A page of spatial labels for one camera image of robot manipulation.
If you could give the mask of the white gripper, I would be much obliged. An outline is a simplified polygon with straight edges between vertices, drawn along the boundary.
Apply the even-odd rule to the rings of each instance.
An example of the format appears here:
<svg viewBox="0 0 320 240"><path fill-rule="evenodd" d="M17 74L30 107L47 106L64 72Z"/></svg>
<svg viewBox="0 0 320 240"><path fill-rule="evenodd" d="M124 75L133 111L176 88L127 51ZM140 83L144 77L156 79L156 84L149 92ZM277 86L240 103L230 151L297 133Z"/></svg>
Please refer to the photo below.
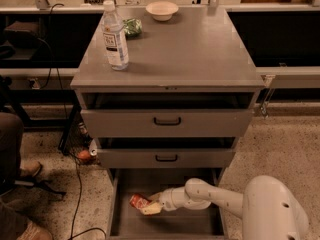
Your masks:
<svg viewBox="0 0 320 240"><path fill-rule="evenodd" d="M147 199L155 202L148 203L140 209L143 215L159 214L162 208L165 211L175 211L184 206L185 189L183 187L170 188L163 192L155 193Z"/></svg>

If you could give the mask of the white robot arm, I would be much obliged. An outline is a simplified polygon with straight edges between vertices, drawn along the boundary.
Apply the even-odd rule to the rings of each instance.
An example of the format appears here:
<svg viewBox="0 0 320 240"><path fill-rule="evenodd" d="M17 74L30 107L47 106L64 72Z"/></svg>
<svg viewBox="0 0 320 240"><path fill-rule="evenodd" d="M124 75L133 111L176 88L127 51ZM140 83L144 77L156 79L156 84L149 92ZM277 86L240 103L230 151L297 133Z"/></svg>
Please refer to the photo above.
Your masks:
<svg viewBox="0 0 320 240"><path fill-rule="evenodd" d="M309 230L308 216L292 192L267 175L250 180L242 193L191 178L182 187L153 195L141 213L153 215L179 208L203 210L212 204L242 220L243 240L300 240Z"/></svg>

